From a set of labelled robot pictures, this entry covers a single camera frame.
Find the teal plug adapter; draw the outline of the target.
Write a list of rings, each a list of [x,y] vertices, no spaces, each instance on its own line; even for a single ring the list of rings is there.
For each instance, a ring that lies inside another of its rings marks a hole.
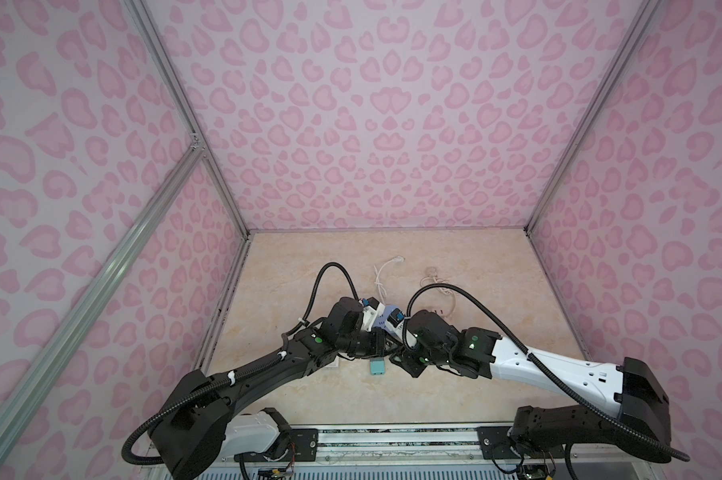
[[[372,376],[381,376],[386,372],[385,360],[383,358],[374,358],[369,361],[370,374]]]

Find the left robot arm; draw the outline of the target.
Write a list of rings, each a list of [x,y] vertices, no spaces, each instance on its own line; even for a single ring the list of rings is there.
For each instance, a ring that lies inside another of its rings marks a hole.
[[[401,346],[405,314],[374,298],[341,298],[330,313],[286,336],[282,346],[230,371],[181,378],[147,433],[174,479],[194,479],[218,458],[229,422],[279,387],[340,356],[384,358]]]

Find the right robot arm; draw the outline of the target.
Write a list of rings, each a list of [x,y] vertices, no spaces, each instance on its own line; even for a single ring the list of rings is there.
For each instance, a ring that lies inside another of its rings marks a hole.
[[[401,345],[392,363],[414,378],[435,367],[469,379],[514,381],[571,398],[568,407],[517,409],[507,437],[519,453],[598,443],[653,463],[671,460],[668,397],[639,360],[594,363],[519,348],[491,330],[458,330],[427,310],[407,319],[394,309],[381,323]]]

